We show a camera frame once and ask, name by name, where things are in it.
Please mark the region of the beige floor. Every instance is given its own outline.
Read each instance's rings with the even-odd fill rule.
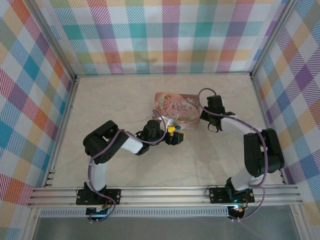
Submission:
[[[132,133],[152,116],[156,92],[197,94],[209,87],[224,98],[227,111],[256,127],[264,123],[248,75],[124,75],[82,78],[76,93],[64,142],[57,160],[54,187],[82,186],[88,157],[82,141],[108,120]],[[206,102],[204,92],[201,102]],[[213,133],[207,122],[184,130],[176,146],[164,142],[141,156],[119,150],[109,161],[108,186],[204,186],[225,184],[244,166],[243,145],[232,134]],[[267,184],[281,184],[278,172]]]

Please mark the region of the yellow object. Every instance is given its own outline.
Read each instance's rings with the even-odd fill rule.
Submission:
[[[168,132],[173,133],[176,130],[174,126],[168,126]]]

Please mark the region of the aluminum rail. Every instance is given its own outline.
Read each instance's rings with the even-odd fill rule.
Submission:
[[[207,186],[172,187],[108,187],[121,189],[120,207],[208,207],[234,206],[234,203],[210,203],[205,196]],[[81,207],[76,205],[77,187],[35,188],[29,201],[30,208]],[[265,185],[264,206],[300,205],[302,198],[296,185]],[[253,190],[257,206],[263,197],[262,189]],[[83,205],[100,208],[101,205]]]

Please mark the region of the card with illustration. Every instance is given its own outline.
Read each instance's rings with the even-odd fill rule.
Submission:
[[[174,119],[181,129],[196,129],[200,121],[198,95],[157,92],[154,97],[154,109],[159,114]]]

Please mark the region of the colorful checkered backdrop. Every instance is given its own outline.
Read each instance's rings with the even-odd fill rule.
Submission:
[[[19,239],[71,80],[22,0],[0,0],[0,239]]]
[[[300,0],[258,73],[290,184],[297,184],[320,234],[320,0]]]
[[[36,0],[77,74],[248,72],[287,0]]]

